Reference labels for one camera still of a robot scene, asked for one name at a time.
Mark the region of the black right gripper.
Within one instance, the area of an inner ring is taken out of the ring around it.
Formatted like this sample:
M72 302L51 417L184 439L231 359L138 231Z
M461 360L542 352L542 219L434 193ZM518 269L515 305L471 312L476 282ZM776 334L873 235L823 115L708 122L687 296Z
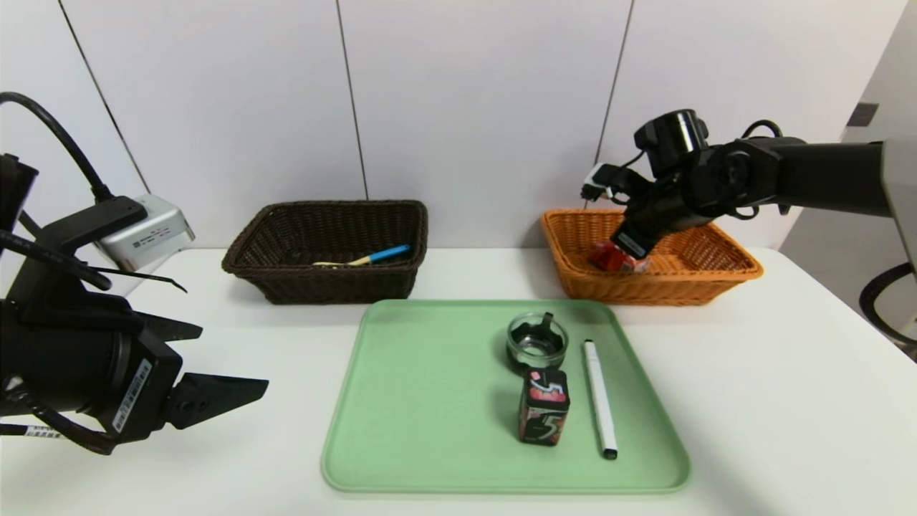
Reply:
M632 258L642 260L672 232L674 219L671 216L649 208L627 208L610 241Z

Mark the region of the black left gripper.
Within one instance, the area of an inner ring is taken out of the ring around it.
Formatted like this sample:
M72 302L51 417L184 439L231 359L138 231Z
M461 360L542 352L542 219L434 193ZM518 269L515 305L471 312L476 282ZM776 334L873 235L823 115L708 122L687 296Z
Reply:
M184 373L174 385L183 360L170 342L202 333L125 300L4 300L2 415L36 417L76 444L126 444L259 401L269 380Z

